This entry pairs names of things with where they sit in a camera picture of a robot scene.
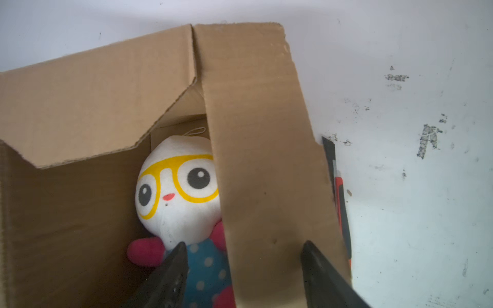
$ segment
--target black pupil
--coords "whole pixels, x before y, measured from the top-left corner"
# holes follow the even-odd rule
[[[146,206],[149,204],[149,201],[151,201],[151,195],[151,187],[147,184],[142,185],[139,189],[139,202],[141,206]]]
[[[211,176],[209,172],[204,168],[194,168],[188,173],[188,184],[195,189],[202,189],[207,187],[211,182]]]

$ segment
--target cardboard box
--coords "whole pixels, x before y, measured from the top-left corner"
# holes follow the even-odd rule
[[[349,281],[282,26],[186,25],[0,74],[2,302],[128,298],[149,274],[125,256],[148,236],[134,206],[141,164],[206,116],[238,307],[305,307],[308,239]]]

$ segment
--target eye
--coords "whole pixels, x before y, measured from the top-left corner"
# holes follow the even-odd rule
[[[135,191],[135,206],[141,215],[151,212],[156,199],[156,180],[150,175],[144,175],[137,183]]]
[[[205,198],[217,190],[217,180],[212,159],[193,159],[178,169],[178,182],[186,194]]]

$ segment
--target plush toy head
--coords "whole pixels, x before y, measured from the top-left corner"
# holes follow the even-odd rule
[[[165,248],[202,242],[221,219],[211,142],[171,136],[145,160],[135,205],[142,224]]]

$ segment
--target blue polka dot fabric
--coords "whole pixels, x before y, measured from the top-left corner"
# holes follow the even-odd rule
[[[228,258],[212,240],[187,247],[188,277],[183,308],[212,308],[214,299],[231,285]]]

